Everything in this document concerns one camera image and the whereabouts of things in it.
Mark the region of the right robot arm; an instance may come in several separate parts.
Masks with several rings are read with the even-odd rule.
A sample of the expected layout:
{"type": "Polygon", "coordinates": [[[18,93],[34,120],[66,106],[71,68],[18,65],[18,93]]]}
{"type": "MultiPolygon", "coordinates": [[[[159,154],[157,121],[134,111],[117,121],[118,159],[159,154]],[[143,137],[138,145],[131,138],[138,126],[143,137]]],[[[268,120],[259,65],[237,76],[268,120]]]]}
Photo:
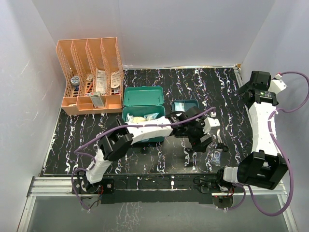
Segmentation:
{"type": "Polygon", "coordinates": [[[252,71],[249,81],[237,90],[249,110],[253,147],[238,167],[218,171],[215,186],[219,191],[228,191],[233,184],[273,190],[287,172],[286,161],[273,141],[275,122],[269,118],[279,104],[277,93],[285,89],[283,81],[271,78],[270,73],[252,71]]]}

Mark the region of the teal white packet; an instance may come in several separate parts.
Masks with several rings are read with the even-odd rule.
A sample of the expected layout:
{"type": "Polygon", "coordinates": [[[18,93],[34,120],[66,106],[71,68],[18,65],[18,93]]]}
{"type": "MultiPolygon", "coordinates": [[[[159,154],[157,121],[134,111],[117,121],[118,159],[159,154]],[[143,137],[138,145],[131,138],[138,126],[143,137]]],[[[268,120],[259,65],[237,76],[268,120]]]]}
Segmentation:
{"type": "Polygon", "coordinates": [[[175,102],[174,108],[177,112],[185,112],[185,104],[183,102],[175,102]]]}

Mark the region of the beige gauze packet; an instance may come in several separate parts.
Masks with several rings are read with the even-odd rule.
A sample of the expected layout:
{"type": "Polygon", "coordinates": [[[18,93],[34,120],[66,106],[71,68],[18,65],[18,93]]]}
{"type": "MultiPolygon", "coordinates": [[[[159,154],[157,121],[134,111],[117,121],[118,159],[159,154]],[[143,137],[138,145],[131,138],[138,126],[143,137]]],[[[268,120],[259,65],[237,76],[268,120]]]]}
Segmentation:
{"type": "Polygon", "coordinates": [[[132,116],[129,119],[130,123],[140,123],[140,122],[145,122],[145,121],[147,121],[147,119],[145,119],[144,117],[141,117],[141,116],[132,116]]]}

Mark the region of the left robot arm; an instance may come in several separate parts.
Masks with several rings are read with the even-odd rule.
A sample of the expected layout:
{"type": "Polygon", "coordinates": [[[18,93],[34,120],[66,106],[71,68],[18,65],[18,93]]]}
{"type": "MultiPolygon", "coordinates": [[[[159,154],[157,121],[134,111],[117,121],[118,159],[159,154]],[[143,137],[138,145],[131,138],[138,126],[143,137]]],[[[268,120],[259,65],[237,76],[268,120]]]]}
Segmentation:
{"type": "Polygon", "coordinates": [[[205,152],[212,142],[209,133],[220,126],[215,112],[207,117],[197,107],[186,112],[173,112],[158,119],[142,122],[124,122],[117,119],[99,141],[94,160],[83,174],[80,187],[87,193],[99,189],[100,182],[108,167],[124,157],[134,144],[156,137],[187,137],[195,152],[205,152]]]}

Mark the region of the clear small packet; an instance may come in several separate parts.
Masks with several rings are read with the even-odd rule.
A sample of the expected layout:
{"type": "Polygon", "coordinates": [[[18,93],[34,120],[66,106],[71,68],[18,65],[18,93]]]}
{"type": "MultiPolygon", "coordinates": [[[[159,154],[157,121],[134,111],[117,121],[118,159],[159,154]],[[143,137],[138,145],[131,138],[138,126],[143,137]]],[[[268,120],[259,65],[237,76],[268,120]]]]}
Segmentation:
{"type": "Polygon", "coordinates": [[[222,155],[221,150],[215,150],[211,158],[211,163],[217,167],[220,167],[221,166],[221,155],[222,155]]]}

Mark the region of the white blue mask packet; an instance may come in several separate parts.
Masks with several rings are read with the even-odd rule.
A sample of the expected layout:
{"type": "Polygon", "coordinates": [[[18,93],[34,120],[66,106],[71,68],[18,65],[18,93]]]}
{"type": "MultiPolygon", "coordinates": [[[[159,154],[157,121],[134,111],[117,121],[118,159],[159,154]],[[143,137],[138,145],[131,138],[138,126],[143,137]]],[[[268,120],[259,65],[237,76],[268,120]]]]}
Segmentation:
{"type": "Polygon", "coordinates": [[[134,119],[134,116],[133,116],[133,115],[131,115],[131,114],[127,114],[127,115],[126,115],[126,122],[132,122],[133,119],[134,119]]]}

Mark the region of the black scissors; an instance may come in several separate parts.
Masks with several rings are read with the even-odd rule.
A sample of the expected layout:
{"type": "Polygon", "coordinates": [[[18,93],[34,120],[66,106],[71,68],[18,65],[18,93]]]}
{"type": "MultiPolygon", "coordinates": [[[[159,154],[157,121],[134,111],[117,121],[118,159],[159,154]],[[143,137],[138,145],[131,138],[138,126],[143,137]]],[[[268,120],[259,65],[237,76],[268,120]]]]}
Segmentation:
{"type": "Polygon", "coordinates": [[[217,149],[221,149],[223,152],[228,152],[229,147],[222,141],[221,135],[220,135],[221,130],[218,129],[216,133],[216,138],[217,138],[217,149]]]}

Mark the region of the teal medicine kit box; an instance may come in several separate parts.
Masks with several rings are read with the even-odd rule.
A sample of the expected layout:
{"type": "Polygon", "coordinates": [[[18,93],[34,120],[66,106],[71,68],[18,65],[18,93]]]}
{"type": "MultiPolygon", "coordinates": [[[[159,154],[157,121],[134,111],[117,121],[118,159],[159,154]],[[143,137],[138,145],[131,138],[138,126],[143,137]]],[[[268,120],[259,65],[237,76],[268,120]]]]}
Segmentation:
{"type": "Polygon", "coordinates": [[[163,104],[164,91],[161,86],[127,87],[124,93],[123,121],[127,115],[141,116],[157,113],[157,119],[166,115],[163,104]]]}

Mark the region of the blue cotton swab bag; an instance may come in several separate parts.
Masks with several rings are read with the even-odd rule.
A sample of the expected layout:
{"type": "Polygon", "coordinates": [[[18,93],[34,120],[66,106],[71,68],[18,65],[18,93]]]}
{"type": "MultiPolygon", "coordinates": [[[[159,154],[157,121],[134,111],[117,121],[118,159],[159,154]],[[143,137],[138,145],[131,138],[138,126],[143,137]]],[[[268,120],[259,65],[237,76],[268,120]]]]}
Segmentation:
{"type": "Polygon", "coordinates": [[[144,118],[147,120],[147,121],[150,121],[150,120],[155,120],[158,116],[159,116],[160,113],[151,113],[151,114],[147,114],[147,115],[144,115],[144,118]]]}

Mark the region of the dark teal divider tray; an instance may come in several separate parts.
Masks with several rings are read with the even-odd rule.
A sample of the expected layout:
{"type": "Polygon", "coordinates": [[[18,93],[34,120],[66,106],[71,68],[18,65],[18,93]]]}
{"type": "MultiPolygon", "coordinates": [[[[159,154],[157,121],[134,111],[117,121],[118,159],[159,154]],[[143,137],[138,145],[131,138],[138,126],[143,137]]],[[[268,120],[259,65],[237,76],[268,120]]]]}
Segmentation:
{"type": "Polygon", "coordinates": [[[176,112],[178,113],[177,111],[175,111],[175,108],[174,108],[174,103],[175,102],[183,102],[185,104],[185,112],[188,111],[190,108],[192,107],[197,107],[199,108],[199,104],[198,104],[198,101],[195,100],[195,99],[189,99],[189,100],[174,100],[172,101],[171,103],[171,111],[172,112],[176,112]]]}

